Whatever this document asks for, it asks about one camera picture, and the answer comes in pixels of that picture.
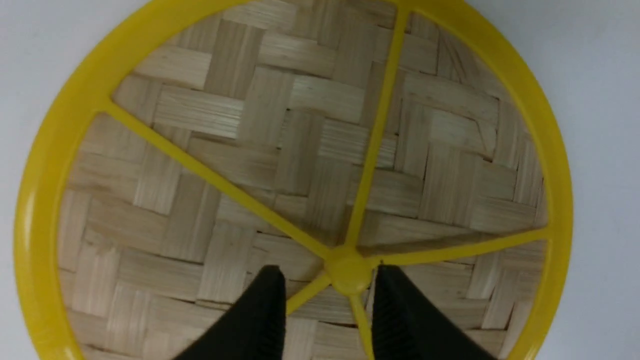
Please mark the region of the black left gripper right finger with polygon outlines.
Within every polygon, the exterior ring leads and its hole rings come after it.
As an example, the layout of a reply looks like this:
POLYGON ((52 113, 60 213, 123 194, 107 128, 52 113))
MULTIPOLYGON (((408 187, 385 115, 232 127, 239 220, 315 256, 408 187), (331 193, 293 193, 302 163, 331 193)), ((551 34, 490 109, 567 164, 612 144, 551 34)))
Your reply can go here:
POLYGON ((376 360, 494 360, 456 326, 396 265, 375 277, 373 353, 376 360))

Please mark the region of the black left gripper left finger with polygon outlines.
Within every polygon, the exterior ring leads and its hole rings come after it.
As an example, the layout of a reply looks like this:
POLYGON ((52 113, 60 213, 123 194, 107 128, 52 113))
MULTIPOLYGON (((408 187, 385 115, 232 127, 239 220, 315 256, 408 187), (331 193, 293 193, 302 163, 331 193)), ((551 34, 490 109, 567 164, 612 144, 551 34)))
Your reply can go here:
POLYGON ((281 360, 286 337, 286 285, 265 265, 249 287, 176 360, 281 360))

